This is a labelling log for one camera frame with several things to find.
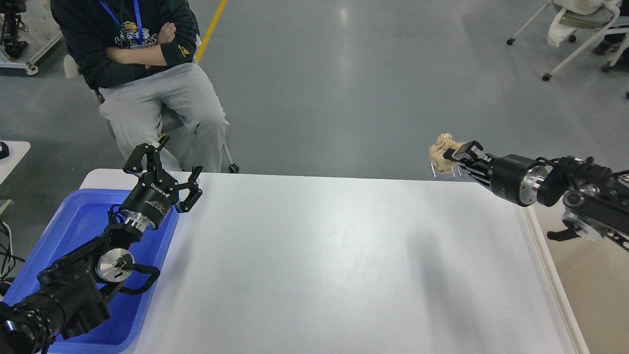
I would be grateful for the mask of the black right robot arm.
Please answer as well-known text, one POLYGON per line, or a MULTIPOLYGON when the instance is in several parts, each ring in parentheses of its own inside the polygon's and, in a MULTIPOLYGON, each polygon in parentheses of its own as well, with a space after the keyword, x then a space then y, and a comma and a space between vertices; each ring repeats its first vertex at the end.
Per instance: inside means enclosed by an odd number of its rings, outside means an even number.
POLYGON ((442 155, 494 195, 513 204, 551 207, 562 202, 565 228, 548 232, 548 239, 607 238, 628 249, 627 170, 612 171, 596 164, 593 157, 531 159, 516 154, 497 157, 486 154, 477 141, 448 148, 442 155))

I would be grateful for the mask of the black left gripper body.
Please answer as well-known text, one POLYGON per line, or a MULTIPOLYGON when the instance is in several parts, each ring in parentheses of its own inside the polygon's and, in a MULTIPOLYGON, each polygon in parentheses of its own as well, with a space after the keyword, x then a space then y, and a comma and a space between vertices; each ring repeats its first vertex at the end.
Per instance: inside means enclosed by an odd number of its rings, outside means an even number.
POLYGON ((178 181, 166 171, 146 171, 119 207, 124 217, 142 214, 149 220, 148 228, 157 230, 164 222, 179 193, 178 181))

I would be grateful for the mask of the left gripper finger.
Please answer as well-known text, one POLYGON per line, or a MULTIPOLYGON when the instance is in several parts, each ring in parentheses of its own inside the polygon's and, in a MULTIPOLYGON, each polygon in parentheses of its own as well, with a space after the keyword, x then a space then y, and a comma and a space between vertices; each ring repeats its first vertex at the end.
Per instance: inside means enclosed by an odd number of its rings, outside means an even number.
POLYGON ((189 212, 198 201, 198 199, 200 199, 203 191, 199 188, 198 177, 200 176, 202 171, 202 166, 194 167, 187 181, 185 181, 184 183, 178 183, 174 186, 174 190, 177 191, 177 197, 179 197, 179 191, 189 191, 187 197, 184 200, 177 200, 177 202, 174 204, 175 210, 177 210, 178 213, 189 212))
POLYGON ((144 171, 164 171, 160 152, 169 140, 170 137, 168 135, 162 135, 155 143, 137 145, 124 164, 123 171, 136 176, 139 176, 144 171))

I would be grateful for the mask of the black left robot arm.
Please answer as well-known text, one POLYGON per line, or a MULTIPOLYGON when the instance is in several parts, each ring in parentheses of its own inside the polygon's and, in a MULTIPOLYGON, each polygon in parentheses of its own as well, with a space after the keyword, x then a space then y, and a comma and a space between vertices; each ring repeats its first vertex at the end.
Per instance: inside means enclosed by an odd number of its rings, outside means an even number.
POLYGON ((160 151, 169 140, 139 144, 124 172, 139 181, 123 203, 108 211, 101 235, 77 247, 38 273, 39 289, 14 305, 1 303, 1 352, 45 354, 61 335, 87 334, 110 318, 108 304, 117 294, 142 295, 160 276, 152 265, 135 262, 129 248, 146 230, 157 230, 172 208, 190 211, 202 195, 193 168, 179 183, 162 167, 160 151))

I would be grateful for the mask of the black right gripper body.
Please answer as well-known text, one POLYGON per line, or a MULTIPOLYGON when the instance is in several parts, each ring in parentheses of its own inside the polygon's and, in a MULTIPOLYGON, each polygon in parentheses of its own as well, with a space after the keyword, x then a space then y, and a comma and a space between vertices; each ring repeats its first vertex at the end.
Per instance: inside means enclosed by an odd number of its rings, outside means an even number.
POLYGON ((538 190, 549 173, 548 163, 521 155, 490 157, 489 190, 521 207, 538 201, 538 190))

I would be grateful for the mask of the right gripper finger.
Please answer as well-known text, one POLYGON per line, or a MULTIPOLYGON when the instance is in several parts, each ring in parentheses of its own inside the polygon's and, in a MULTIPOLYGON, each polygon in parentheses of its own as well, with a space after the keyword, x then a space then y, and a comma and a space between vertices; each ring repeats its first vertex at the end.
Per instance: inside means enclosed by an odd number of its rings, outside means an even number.
POLYGON ((482 161, 490 163, 494 155, 486 154, 485 148, 478 141, 470 141, 456 149, 448 148, 443 153, 443 159, 455 163, 480 163, 482 161))
POLYGON ((493 166, 490 163, 459 163, 458 167, 465 170, 468 177, 484 187, 490 187, 493 166))

